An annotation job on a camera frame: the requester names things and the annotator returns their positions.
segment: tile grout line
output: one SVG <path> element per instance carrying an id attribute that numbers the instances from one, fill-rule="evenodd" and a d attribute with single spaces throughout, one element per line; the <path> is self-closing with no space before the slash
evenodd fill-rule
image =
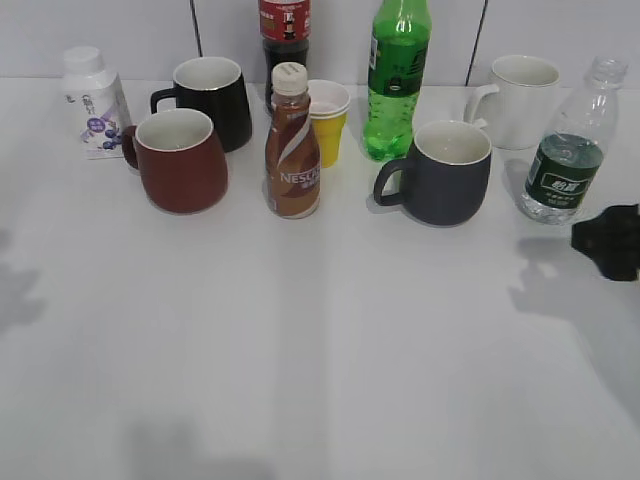
<path id="1" fill-rule="evenodd" d="M 200 39 L 200 27 L 198 26 L 198 15 L 196 14 L 195 0 L 189 0 L 189 6 L 191 7 L 191 20 L 193 21 L 193 31 L 196 37 L 198 56 L 202 57 L 202 40 Z"/>
<path id="2" fill-rule="evenodd" d="M 478 54 L 478 45 L 480 44 L 480 35 L 482 35 L 482 27 L 484 27 L 484 19 L 487 15 L 487 8 L 489 7 L 489 0 L 484 0 L 484 7 L 482 7 L 482 15 L 480 16 L 480 24 L 478 25 L 478 34 L 476 35 L 476 43 L 473 45 L 473 53 L 471 54 L 471 62 L 469 63 L 469 70 L 467 70 L 467 79 L 464 82 L 465 87 L 469 86 L 471 81 L 471 73 L 473 71 L 473 64 L 476 61 L 476 55 Z"/>

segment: nescafe coffee bottle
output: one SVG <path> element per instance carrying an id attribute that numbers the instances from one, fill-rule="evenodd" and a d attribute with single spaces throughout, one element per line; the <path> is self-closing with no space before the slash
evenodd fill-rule
<path id="1" fill-rule="evenodd" d="M 265 151 L 271 209 L 284 218 L 311 215 L 320 201 L 320 147 L 307 93 L 307 69 L 285 62 L 272 72 L 275 111 Z"/>
<path id="2" fill-rule="evenodd" d="M 259 0 L 262 46 L 267 59 L 265 103 L 271 105 L 273 68 L 283 62 L 307 64 L 311 31 L 311 0 Z"/>

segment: black mug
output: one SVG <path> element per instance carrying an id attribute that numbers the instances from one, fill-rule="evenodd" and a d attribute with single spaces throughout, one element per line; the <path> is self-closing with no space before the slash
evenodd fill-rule
<path id="1" fill-rule="evenodd" d="M 157 113 L 158 102 L 165 98 L 175 98 L 178 108 L 192 108 L 208 115 L 225 152 L 236 150 L 251 139 L 253 125 L 244 76 L 233 60 L 187 60 L 173 72 L 173 88 L 151 95 L 151 113 Z"/>
<path id="2" fill-rule="evenodd" d="M 383 207 L 402 204 L 415 218 L 431 225 L 464 223 L 484 201 L 491 150 L 491 140 L 475 125 L 428 123 L 416 132 L 406 158 L 382 167 L 373 198 Z M 397 171 L 402 171 L 399 191 L 383 195 L 389 177 Z"/>

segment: water bottle cap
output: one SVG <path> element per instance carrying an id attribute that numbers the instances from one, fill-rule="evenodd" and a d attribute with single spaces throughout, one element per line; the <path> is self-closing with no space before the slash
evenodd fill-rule
<path id="1" fill-rule="evenodd" d="M 287 97 L 302 95 L 307 91 L 307 69 L 295 62 L 276 65 L 271 74 L 273 91 Z"/>
<path id="2" fill-rule="evenodd" d="M 91 75 L 104 70 L 102 53 L 95 47 L 74 47 L 64 52 L 67 73 Z"/>
<path id="3" fill-rule="evenodd" d="M 629 65 L 622 60 L 596 57 L 587 75 L 597 82 L 611 86 L 620 86 L 624 81 L 628 69 Z"/>

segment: green label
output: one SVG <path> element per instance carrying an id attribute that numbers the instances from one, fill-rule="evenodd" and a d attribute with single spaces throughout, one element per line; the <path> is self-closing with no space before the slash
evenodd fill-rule
<path id="1" fill-rule="evenodd" d="M 388 97 L 406 97 L 420 91 L 428 42 L 398 43 L 371 38 L 369 88 Z"/>
<path id="2" fill-rule="evenodd" d="M 598 167 L 575 168 L 554 162 L 538 148 L 526 190 L 534 200 L 552 208 L 573 210 L 580 206 Z"/>

